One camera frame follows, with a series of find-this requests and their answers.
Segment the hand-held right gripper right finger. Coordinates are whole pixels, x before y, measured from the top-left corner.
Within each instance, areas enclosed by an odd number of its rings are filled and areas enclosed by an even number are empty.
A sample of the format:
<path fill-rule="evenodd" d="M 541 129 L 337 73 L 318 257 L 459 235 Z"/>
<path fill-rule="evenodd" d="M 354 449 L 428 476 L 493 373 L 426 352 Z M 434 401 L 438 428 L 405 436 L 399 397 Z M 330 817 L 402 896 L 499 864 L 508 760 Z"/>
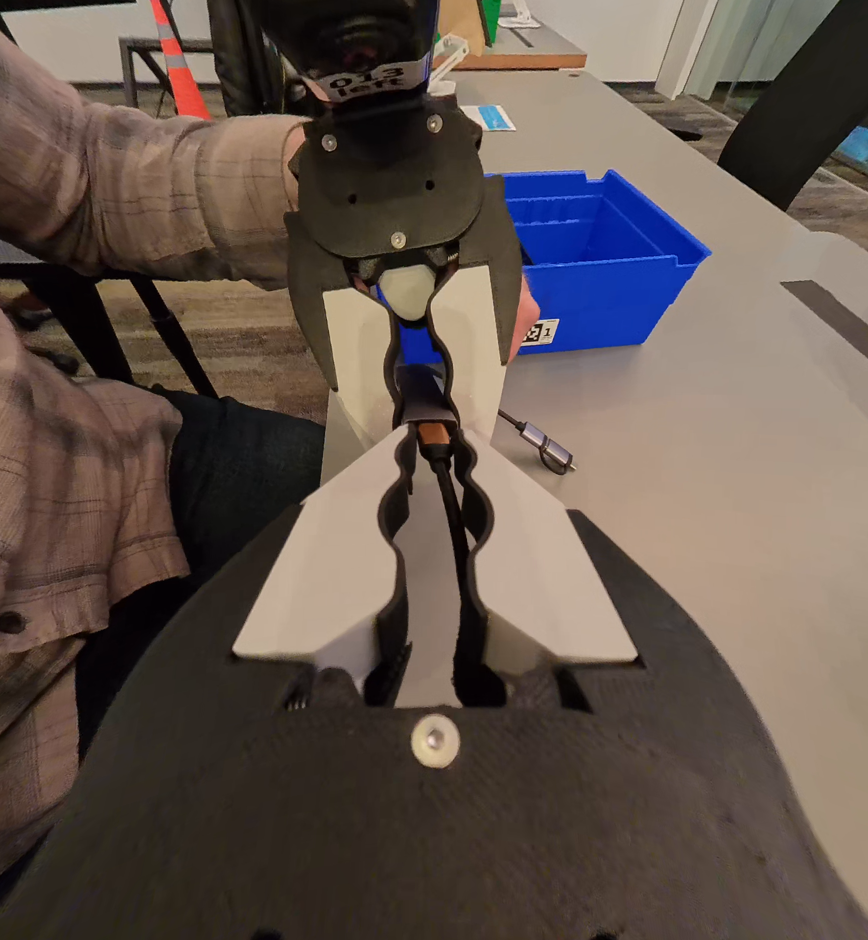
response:
<path fill-rule="evenodd" d="M 460 484 L 482 662 L 509 676 L 632 663 L 637 648 L 564 505 L 471 430 L 460 432 Z"/>

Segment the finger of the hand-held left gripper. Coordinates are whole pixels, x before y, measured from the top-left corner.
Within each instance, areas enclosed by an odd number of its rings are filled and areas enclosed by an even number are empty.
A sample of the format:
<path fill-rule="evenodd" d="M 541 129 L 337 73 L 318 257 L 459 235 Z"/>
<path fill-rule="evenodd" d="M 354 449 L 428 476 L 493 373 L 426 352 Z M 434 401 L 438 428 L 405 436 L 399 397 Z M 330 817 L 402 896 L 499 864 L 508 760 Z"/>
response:
<path fill-rule="evenodd" d="M 464 431 L 492 439 L 505 382 L 487 265 L 459 268 L 436 290 L 428 331 L 440 350 L 444 393 Z"/>
<path fill-rule="evenodd" d="M 334 393 L 357 435 L 387 435 L 395 424 L 393 314 L 354 287 L 322 294 Z"/>

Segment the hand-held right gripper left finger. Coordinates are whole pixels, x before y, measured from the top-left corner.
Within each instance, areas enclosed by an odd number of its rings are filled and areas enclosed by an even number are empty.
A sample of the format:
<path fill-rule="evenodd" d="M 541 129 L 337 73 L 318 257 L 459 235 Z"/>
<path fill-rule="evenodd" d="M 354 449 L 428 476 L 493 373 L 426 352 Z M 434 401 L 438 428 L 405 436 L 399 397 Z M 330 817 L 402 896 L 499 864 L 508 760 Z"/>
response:
<path fill-rule="evenodd" d="M 404 557 L 414 430 L 394 429 L 301 505 L 239 631 L 245 660 L 344 670 L 364 695 L 386 695 L 407 647 Z"/>

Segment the braided cable copper plug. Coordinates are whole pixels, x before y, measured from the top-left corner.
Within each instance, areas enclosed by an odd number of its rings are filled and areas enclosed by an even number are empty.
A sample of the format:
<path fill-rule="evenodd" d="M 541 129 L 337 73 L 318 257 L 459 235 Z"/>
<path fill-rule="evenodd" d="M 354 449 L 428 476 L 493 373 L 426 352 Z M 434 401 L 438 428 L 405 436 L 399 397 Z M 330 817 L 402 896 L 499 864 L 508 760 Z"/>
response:
<path fill-rule="evenodd" d="M 506 703 L 506 687 L 483 661 L 486 628 L 474 609 L 468 583 L 470 548 L 451 474 L 453 439 L 447 426 L 440 422 L 419 423 L 416 433 L 419 453 L 439 485 L 459 592 L 460 620 L 452 658 L 453 690 L 464 707 L 498 708 Z"/>

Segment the black cable wide grey plug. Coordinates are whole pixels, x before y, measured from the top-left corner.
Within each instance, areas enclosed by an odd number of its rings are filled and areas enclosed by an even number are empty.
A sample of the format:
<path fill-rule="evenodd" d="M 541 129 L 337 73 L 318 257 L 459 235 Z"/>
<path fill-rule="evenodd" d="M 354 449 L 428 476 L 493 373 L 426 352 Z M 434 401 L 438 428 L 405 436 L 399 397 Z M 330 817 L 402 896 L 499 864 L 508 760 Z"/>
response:
<path fill-rule="evenodd" d="M 498 409 L 498 416 L 513 427 L 519 437 L 536 451 L 545 469 L 557 476 L 567 476 L 577 470 L 574 455 L 543 430 L 529 421 L 516 419 L 502 409 Z"/>

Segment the blue plastic bin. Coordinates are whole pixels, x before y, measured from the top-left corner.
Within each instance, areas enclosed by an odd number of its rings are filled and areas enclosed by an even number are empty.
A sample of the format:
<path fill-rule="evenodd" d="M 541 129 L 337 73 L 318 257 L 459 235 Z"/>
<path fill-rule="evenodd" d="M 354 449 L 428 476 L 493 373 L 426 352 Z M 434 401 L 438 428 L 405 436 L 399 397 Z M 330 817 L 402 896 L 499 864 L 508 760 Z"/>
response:
<path fill-rule="evenodd" d="M 479 251 L 483 258 L 467 267 L 489 268 L 504 366 L 523 274 L 541 318 L 519 351 L 584 351 L 642 344 L 710 256 L 613 169 L 599 180 L 579 171 L 472 179 L 477 189 L 451 197 L 472 220 L 458 242 L 459 260 L 475 260 Z M 408 363 L 440 355 L 428 331 L 430 301 L 424 324 L 402 328 L 425 337 L 403 347 Z"/>

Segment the person's left forearm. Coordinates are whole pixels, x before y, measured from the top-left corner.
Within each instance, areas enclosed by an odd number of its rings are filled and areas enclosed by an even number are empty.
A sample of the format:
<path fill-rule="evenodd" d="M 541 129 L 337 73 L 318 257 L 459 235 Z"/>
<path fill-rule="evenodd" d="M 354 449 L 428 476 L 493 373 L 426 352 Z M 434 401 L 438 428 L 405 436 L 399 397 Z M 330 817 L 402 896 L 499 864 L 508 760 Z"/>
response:
<path fill-rule="evenodd" d="M 0 239 L 85 275 L 285 288 L 303 128 L 92 102 L 0 32 Z"/>

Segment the white desk stand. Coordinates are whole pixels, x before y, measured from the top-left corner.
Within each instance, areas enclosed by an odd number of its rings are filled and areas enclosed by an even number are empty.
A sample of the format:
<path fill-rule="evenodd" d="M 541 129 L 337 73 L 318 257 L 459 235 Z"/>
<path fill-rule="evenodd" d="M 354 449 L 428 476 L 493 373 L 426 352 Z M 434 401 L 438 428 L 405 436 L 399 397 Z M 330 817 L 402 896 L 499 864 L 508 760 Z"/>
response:
<path fill-rule="evenodd" d="M 453 73 L 469 55 L 466 40 L 449 34 L 440 38 L 433 47 L 432 69 L 429 75 L 427 92 L 435 98 L 446 98 L 455 94 Z"/>

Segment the wooden board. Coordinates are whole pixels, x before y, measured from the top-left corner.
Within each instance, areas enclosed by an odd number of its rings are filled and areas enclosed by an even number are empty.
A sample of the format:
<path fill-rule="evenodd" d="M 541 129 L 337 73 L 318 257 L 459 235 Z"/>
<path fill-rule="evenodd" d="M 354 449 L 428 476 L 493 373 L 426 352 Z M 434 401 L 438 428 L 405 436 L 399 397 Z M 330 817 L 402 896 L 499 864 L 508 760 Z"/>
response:
<path fill-rule="evenodd" d="M 469 53 L 456 71 L 556 71 L 580 70 L 587 53 L 544 24 L 534 28 L 509 29 L 499 26 L 492 45 L 480 54 Z"/>

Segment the orange traffic cone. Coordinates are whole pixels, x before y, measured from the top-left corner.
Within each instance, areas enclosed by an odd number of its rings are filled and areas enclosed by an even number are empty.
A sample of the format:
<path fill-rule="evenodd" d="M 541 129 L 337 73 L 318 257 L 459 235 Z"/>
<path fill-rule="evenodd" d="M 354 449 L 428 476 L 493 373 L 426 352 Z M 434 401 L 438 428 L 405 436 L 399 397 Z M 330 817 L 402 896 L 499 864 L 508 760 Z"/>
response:
<path fill-rule="evenodd" d="M 150 1 L 158 31 L 160 49 L 165 58 L 167 76 L 176 110 L 180 116 L 210 121 L 211 115 L 189 68 L 183 43 L 171 12 L 169 1 Z"/>

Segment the black mesh office chair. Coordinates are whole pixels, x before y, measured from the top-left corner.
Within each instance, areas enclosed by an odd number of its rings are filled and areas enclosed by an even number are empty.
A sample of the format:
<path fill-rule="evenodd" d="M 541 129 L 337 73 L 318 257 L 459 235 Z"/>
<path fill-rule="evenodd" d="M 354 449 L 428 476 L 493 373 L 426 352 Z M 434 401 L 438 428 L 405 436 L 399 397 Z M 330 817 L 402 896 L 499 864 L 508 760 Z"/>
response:
<path fill-rule="evenodd" d="M 868 115 L 868 1 L 840 1 L 739 121 L 717 165 L 785 211 Z"/>

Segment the black chair frame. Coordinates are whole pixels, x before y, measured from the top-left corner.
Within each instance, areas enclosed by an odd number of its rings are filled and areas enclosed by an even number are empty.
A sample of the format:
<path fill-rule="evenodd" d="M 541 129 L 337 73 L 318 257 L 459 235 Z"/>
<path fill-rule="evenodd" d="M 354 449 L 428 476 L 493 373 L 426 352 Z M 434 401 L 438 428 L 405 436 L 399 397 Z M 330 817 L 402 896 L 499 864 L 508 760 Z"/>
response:
<path fill-rule="evenodd" d="M 97 289 L 101 280 L 128 281 L 195 392 L 218 398 L 181 324 L 149 277 L 111 269 L 103 276 L 82 276 L 64 266 L 43 262 L 0 240 L 0 280 L 7 279 L 23 282 L 36 290 L 95 376 L 134 383 L 133 372 Z"/>

